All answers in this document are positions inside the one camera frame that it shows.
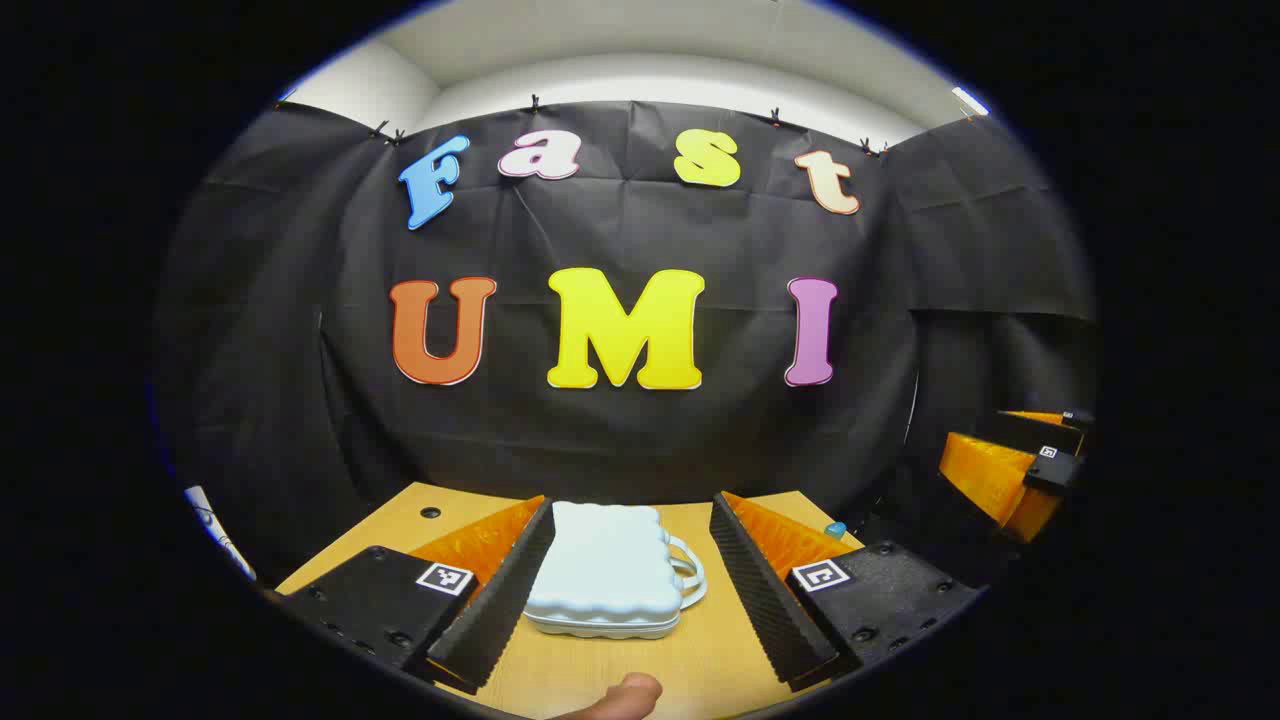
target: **table surface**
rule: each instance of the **table surface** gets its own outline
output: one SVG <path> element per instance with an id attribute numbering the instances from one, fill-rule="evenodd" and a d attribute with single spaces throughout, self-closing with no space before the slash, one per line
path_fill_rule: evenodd
<path id="1" fill-rule="evenodd" d="M 832 523 L 799 492 L 751 500 L 819 532 Z M 520 501 L 415 483 L 320 551 L 276 589 L 292 593 L 371 544 L 412 552 Z M 421 515 L 424 507 L 439 507 L 442 512 L 428 519 Z M 552 635 L 521 618 L 489 683 L 477 694 L 438 687 L 506 712 L 544 719 L 591 705 L 627 673 L 648 673 L 663 685 L 662 698 L 649 717 L 664 720 L 732 717 L 826 685 L 828 680 L 792 693 L 773 674 L 710 536 L 712 503 L 654 507 L 663 528 L 684 539 L 707 571 L 707 596 L 682 611 L 669 635 L 657 641 Z M 851 550 L 861 547 L 849 533 L 842 542 Z"/>

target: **blue object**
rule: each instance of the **blue object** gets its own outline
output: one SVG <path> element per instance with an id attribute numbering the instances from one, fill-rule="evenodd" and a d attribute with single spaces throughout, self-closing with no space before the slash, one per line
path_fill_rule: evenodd
<path id="1" fill-rule="evenodd" d="M 408 229 L 416 231 L 453 202 L 453 193 L 442 190 L 440 183 L 453 184 L 458 181 L 462 170 L 454 154 L 470 145 L 466 136 L 453 136 L 401 173 L 401 182 L 408 186 L 408 204 L 412 209 Z M 436 160 L 440 161 L 439 165 L 435 164 Z"/>

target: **finger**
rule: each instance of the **finger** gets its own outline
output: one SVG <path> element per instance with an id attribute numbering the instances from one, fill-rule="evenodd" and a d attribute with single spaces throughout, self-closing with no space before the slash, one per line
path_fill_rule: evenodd
<path id="1" fill-rule="evenodd" d="M 653 712 L 662 694 L 662 683 L 653 675 L 627 673 L 622 682 L 604 692 L 590 707 L 559 715 L 553 720 L 640 720 Z"/>

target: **black cloth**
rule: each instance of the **black cloth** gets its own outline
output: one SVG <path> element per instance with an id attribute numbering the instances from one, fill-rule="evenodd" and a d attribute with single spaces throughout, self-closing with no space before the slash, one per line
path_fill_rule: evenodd
<path id="1" fill-rule="evenodd" d="M 730 188 L 675 173 L 687 128 L 735 138 Z M 582 140 L 562 181 L 498 159 L 535 129 Z M 416 231 L 399 173 L 465 135 L 453 204 Z M 156 400 L 183 484 L 201 484 L 274 584 L 411 482 L 596 502 L 803 491 L 841 516 L 896 492 L 928 515 L 940 438 L 991 409 L 1089 406 L 1096 307 L 1069 214 L 995 122 L 960 120 L 874 158 L 721 109 L 584 102 L 449 123 L 398 145 L 283 104 L 210 170 L 174 238 L 155 324 Z M 851 169 L 855 215 L 824 210 L 795 156 Z M 600 269 L 630 310 L 658 270 L 705 278 L 694 391 L 557 389 L 556 270 Z M 457 278 L 494 278 L 481 363 L 420 386 L 390 352 L 390 288 L 433 281 L 428 348 L 453 348 Z M 833 379 L 783 383 L 787 282 L 833 282 Z M 594 352 L 591 364 L 599 369 Z"/>

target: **white lunch box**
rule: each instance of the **white lunch box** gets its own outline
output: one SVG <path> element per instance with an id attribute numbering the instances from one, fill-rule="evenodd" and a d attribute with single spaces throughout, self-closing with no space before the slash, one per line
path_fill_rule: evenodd
<path id="1" fill-rule="evenodd" d="M 525 615 L 541 632 L 657 639 L 707 594 L 703 564 L 659 524 L 653 507 L 552 503 L 552 541 Z M 671 556 L 676 546 L 689 562 Z M 676 568 L 694 573 L 681 578 Z"/>

